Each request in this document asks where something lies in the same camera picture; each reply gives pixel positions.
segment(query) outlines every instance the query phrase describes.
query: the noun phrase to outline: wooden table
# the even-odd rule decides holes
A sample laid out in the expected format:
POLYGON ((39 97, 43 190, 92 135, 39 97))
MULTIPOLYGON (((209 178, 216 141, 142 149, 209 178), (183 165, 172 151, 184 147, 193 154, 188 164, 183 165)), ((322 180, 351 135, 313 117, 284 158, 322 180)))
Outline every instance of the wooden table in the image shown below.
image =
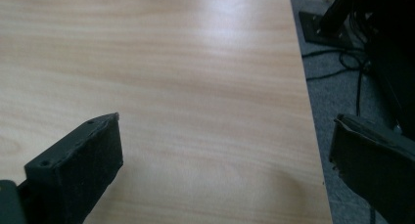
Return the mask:
POLYGON ((85 223, 331 223, 290 0, 0 0, 1 178, 110 112, 85 223))

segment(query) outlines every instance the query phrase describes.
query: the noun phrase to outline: light wood surface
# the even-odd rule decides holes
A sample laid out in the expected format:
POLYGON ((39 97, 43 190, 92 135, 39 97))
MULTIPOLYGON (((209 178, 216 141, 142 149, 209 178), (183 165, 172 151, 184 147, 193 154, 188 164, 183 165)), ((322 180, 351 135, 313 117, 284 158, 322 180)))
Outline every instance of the light wood surface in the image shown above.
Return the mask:
POLYGON ((331 223, 290 0, 0 0, 1 178, 110 112, 85 223, 331 223))

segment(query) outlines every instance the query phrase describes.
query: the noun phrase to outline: black object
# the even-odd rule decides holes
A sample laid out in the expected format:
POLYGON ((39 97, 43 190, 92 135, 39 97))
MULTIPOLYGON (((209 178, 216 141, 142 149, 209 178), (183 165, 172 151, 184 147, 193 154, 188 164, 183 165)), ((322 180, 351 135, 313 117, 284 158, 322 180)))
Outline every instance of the black object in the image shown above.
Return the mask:
POLYGON ((375 36, 365 50, 403 135, 415 141, 415 60, 406 56, 396 42, 381 34, 375 36))
POLYGON ((335 0, 324 16, 300 12, 304 39, 322 45, 353 48, 344 26, 353 0, 335 0))
POLYGON ((341 24, 340 28, 334 32, 325 32, 322 30, 321 16, 307 12, 299 12, 299 16, 305 41, 340 48, 353 48, 344 25, 341 24))
POLYGON ((339 114, 330 162, 391 224, 415 223, 415 142, 388 128, 339 114))
POLYGON ((118 113, 90 119, 30 161, 18 187, 0 181, 0 223, 82 223, 122 163, 118 113))

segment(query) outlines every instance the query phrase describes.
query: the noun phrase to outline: screw hole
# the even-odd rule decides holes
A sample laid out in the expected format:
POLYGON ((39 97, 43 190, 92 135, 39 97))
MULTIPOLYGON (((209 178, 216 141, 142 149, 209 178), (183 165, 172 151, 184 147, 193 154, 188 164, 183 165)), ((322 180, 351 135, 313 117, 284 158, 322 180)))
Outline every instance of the screw hole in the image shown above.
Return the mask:
POLYGON ((51 164, 51 162, 49 160, 43 160, 40 162, 40 166, 45 167, 48 166, 49 164, 51 164))

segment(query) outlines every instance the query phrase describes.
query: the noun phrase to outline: gray carpet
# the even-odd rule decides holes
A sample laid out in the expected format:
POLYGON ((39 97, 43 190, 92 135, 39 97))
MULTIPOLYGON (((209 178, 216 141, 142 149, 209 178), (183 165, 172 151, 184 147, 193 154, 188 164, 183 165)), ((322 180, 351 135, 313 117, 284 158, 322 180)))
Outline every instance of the gray carpet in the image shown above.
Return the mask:
MULTIPOLYGON (((323 15, 329 4, 317 1, 292 0, 292 5, 301 52, 306 54, 311 51, 329 49, 330 47, 306 43, 299 19, 299 11, 323 15)), ((339 62, 339 54, 326 54, 304 59, 303 66, 307 77, 319 76, 343 68, 339 62)), ((346 72, 328 79, 307 82, 334 224, 366 224, 369 223, 370 219, 368 203, 344 184, 337 172, 332 169, 333 165, 328 160, 335 126, 333 119, 338 113, 355 114, 357 77, 358 72, 346 72)), ((394 126, 394 119, 388 109, 388 103, 371 76, 365 75, 362 79, 360 112, 361 117, 390 128, 394 126)), ((387 222, 377 214, 376 223, 383 224, 387 222)))

